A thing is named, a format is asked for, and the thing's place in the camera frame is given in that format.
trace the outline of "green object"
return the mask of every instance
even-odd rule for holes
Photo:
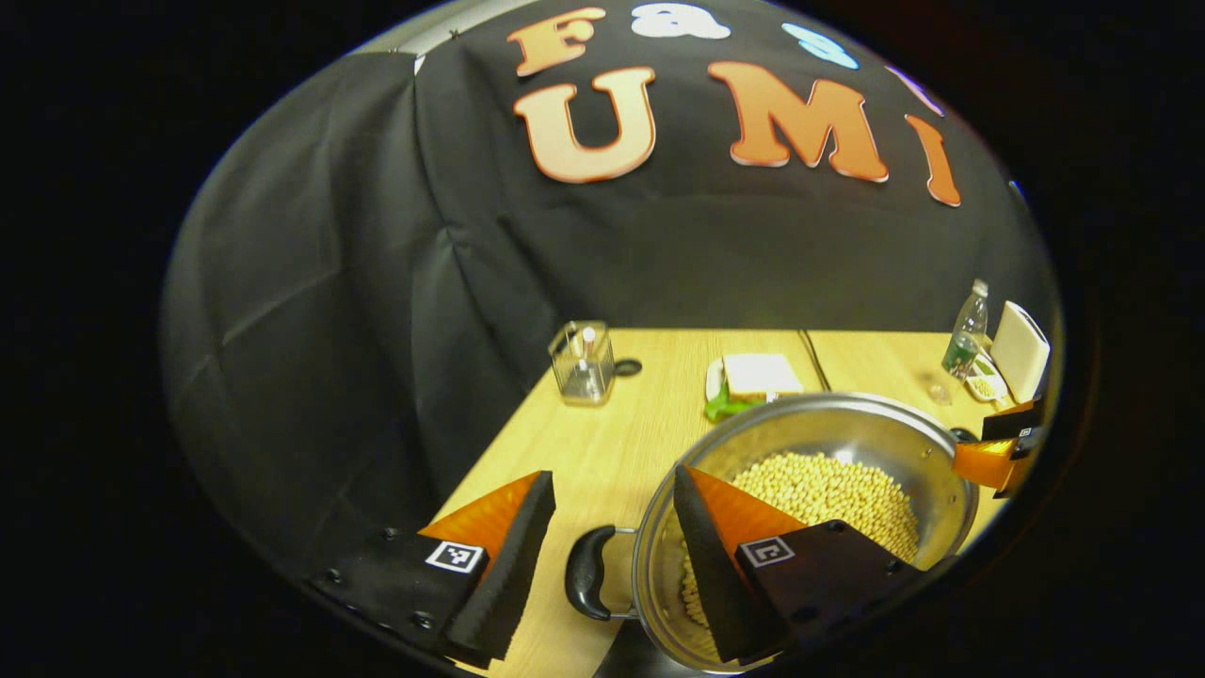
[[[703,414],[707,415],[707,419],[711,421],[721,421],[733,417],[734,414],[740,414],[762,405],[765,403],[747,403],[745,401],[728,400],[728,381],[724,379],[719,383],[719,394],[716,394],[715,399],[707,401],[707,406],[703,409]]]

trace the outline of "orange letter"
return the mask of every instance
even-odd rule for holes
[[[540,171],[566,183],[602,181],[639,167],[653,152],[657,128],[648,108],[645,86],[653,69],[637,66],[605,72],[594,78],[594,89],[611,93],[619,135],[610,146],[586,148],[574,136],[569,101],[577,95],[572,84],[554,84],[515,102],[531,141],[531,157]]]
[[[921,137],[921,146],[924,147],[924,157],[929,160],[929,182],[927,184],[929,187],[929,195],[933,195],[934,200],[951,207],[962,205],[963,196],[958,194],[958,188],[954,187],[954,175],[950,171],[950,160],[946,158],[946,149],[941,145],[941,132],[911,113],[904,113],[904,119],[912,125],[916,135]]]
[[[594,24],[590,22],[605,16],[606,10],[583,7],[536,22],[507,35],[507,42],[517,41],[523,49],[523,63],[515,69],[515,72],[523,77],[581,57],[586,53],[586,46],[566,45],[565,40],[572,37],[578,42],[586,42],[594,36]]]
[[[819,164],[831,131],[836,149],[829,154],[829,164],[837,173],[887,181],[887,165],[878,159],[875,137],[862,112],[866,100],[858,92],[829,79],[817,79],[805,104],[762,66],[719,61],[707,66],[707,72],[727,82],[733,90],[741,124],[741,140],[731,148],[737,163],[772,167],[787,164],[790,149],[775,137],[774,124],[777,123],[807,166]]]

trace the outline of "table surface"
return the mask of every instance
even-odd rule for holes
[[[588,619],[569,605],[569,550],[594,527],[640,525],[665,474],[713,426],[703,414],[712,361],[725,354],[782,354],[807,393],[823,391],[827,381],[831,391],[893,399],[978,436],[983,418],[1012,402],[980,403],[957,383],[950,388],[950,406],[930,400],[925,384],[942,378],[939,364],[948,338],[948,332],[616,328],[616,360],[639,359],[643,370],[617,378],[600,408],[564,405],[551,371],[545,373],[436,515],[533,471],[552,471],[557,511],[506,660],[488,671],[462,668],[492,677],[593,676],[619,621]],[[991,489],[981,491],[968,543],[1004,505],[992,495]],[[602,601],[616,612],[630,605],[633,546],[630,536],[617,535],[604,549],[609,576]]]

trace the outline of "pot handle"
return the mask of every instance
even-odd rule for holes
[[[602,567],[602,546],[616,532],[631,535],[636,531],[615,525],[595,527],[574,542],[574,548],[569,552],[569,562],[565,565],[565,596],[569,597],[569,603],[577,612],[599,621],[640,618],[633,612],[611,612],[599,596],[602,578],[606,577]]]

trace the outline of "sandwich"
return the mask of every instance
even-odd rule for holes
[[[719,393],[707,401],[704,414],[719,421],[783,396],[803,394],[804,388],[780,354],[739,354],[723,358]]]

